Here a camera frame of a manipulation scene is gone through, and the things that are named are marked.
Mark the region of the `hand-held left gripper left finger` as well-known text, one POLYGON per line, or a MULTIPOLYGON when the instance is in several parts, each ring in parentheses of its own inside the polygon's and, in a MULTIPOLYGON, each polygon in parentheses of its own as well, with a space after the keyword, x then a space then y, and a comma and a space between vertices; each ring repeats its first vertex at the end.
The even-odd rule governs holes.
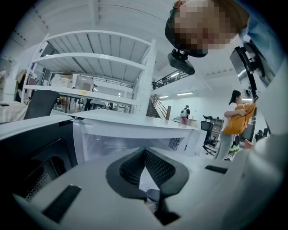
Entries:
POLYGON ((77 165, 31 201, 14 199, 33 230, 161 230, 139 189, 145 149, 118 151, 77 165))

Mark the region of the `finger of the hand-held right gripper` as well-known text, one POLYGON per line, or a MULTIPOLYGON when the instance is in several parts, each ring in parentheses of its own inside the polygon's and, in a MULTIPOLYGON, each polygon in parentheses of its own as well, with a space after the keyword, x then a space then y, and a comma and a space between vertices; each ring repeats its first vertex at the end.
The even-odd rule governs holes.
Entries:
POLYGON ((212 196, 202 230, 243 230, 265 209, 288 168, 288 133, 258 141, 233 161, 212 196))

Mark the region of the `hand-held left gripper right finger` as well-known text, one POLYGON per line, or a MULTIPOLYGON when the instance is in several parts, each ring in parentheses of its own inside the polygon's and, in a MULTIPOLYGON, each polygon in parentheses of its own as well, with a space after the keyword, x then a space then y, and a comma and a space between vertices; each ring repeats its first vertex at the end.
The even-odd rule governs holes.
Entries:
POLYGON ((229 209, 235 162, 146 148, 145 166, 159 188, 157 216, 144 230, 235 230, 229 209))

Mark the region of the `clear glass round lid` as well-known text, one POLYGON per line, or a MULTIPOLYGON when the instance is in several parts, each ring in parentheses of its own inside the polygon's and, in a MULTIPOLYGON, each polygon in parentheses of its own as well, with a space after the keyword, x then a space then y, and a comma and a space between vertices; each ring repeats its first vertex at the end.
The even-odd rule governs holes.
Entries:
POLYGON ((103 146, 98 148, 94 154, 104 157, 113 154, 130 154, 141 149, 143 149, 141 146, 103 146))

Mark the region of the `black patterned tote bag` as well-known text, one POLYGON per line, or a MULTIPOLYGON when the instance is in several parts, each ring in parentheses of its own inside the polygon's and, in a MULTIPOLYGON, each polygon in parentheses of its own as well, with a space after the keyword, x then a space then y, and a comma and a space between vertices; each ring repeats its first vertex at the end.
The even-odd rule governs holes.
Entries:
POLYGON ((228 157, 227 157, 228 161, 232 161, 234 159, 235 154, 239 150, 239 144, 240 144, 240 136, 239 135, 235 135, 233 144, 232 144, 232 146, 231 146, 231 148, 229 150, 229 153, 228 153, 228 157))

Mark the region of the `orange bag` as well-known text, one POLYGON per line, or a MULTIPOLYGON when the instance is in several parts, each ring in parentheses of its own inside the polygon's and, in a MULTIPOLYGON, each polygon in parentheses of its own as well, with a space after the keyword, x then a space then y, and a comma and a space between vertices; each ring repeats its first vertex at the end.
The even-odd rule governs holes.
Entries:
POLYGON ((248 123, 251 121, 254 111, 256 109, 256 103, 246 103, 237 105, 235 110, 245 110, 245 115, 236 115, 230 118, 223 133, 227 135, 242 134, 248 123))

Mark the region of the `black office chair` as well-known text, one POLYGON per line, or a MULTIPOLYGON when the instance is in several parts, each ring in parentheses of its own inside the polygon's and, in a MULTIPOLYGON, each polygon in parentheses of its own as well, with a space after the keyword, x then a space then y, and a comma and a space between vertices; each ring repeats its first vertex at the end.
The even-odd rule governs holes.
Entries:
POLYGON ((206 151, 206 154, 210 154, 212 156, 214 156, 213 153, 216 153, 216 150, 212 150, 210 148, 207 147, 207 145, 211 145, 211 146, 216 146, 218 139, 216 136, 214 136, 214 138, 212 138, 212 130, 213 130, 213 126, 214 124, 212 122, 208 122, 207 120, 211 120, 212 116, 205 116, 204 117, 204 121, 201 121, 201 129, 203 131, 206 131, 206 137, 204 140, 204 144, 203 144, 203 149, 206 151))

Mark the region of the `white microwave oven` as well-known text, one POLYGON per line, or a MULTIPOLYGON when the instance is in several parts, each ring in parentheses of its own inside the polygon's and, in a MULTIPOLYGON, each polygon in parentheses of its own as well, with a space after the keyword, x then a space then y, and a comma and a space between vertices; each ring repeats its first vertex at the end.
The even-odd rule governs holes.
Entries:
POLYGON ((202 152, 196 127, 103 109, 0 125, 0 188, 31 201, 54 179, 103 146, 156 147, 189 157, 202 152))

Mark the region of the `metal staircase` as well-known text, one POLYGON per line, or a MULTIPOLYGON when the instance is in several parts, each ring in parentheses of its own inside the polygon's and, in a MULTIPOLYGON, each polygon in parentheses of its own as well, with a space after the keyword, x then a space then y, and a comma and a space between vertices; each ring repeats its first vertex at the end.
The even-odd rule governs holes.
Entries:
POLYGON ((169 120, 170 115, 171 106, 165 107, 156 94, 151 95, 146 116, 169 120))

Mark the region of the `black balcony railing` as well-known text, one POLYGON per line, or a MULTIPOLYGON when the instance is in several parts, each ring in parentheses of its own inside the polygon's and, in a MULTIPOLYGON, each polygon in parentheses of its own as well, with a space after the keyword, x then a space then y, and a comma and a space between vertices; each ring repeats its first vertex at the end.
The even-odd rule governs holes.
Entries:
POLYGON ((178 81, 178 80, 181 80, 183 78, 186 78, 188 77, 189 75, 182 72, 182 71, 179 71, 179 70, 176 70, 164 77, 162 77, 161 79, 157 80, 157 81, 152 81, 151 83, 151 86, 152 86, 152 91, 153 90, 156 90, 158 88, 161 88, 163 86, 166 86, 168 84, 171 84, 175 81, 178 81))

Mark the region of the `grey storage box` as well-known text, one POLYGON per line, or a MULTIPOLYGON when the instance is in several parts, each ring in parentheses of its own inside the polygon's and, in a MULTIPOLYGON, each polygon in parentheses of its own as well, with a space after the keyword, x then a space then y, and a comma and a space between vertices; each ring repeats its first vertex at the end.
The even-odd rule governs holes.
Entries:
POLYGON ((94 82, 92 78, 81 75, 76 77, 75 89, 91 91, 93 86, 94 82))

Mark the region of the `checkered cloth table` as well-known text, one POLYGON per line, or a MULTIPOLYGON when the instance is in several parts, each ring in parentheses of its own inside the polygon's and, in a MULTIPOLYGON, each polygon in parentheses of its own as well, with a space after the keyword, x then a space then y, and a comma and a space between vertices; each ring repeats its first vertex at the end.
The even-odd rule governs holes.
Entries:
POLYGON ((28 105, 20 102, 0 101, 0 124, 23 120, 27 108, 28 105))

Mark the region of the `white perforated basket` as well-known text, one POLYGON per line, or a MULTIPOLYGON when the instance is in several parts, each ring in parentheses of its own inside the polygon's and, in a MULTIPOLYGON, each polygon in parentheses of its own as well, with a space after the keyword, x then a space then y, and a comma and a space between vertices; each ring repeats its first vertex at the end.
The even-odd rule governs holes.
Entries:
POLYGON ((55 74, 50 81, 52 87, 64 87, 71 88, 73 83, 73 74, 71 72, 64 72, 61 74, 55 74))

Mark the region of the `white shelving rack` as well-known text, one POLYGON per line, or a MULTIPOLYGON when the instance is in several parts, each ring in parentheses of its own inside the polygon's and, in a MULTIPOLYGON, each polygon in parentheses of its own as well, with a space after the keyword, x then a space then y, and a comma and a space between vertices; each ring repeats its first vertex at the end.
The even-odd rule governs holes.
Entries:
POLYGON ((132 113, 146 115, 157 53, 156 40, 146 41, 113 31, 82 30, 46 35, 42 44, 50 45, 54 54, 41 56, 34 52, 30 66, 40 65, 51 74, 71 72, 131 84, 131 98, 76 88, 30 85, 28 78, 24 79, 24 92, 49 89, 65 96, 129 105, 132 113))

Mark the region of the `light blue shirt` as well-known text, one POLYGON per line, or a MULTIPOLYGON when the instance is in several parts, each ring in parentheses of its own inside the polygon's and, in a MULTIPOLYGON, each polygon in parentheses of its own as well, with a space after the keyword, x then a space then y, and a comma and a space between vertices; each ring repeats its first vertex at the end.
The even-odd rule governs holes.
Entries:
POLYGON ((275 32, 258 15, 250 15, 239 35, 243 41, 251 39, 265 71, 261 77, 265 90, 256 102, 258 109, 272 134, 288 133, 288 55, 275 32))

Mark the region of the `black metal-frame chair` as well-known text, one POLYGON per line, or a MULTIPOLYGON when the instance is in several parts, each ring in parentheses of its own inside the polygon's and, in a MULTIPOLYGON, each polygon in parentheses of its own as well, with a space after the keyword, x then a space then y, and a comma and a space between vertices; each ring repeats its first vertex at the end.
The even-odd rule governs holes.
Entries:
POLYGON ((49 116, 58 97, 59 93, 56 91, 35 91, 27 107, 24 120, 49 116))

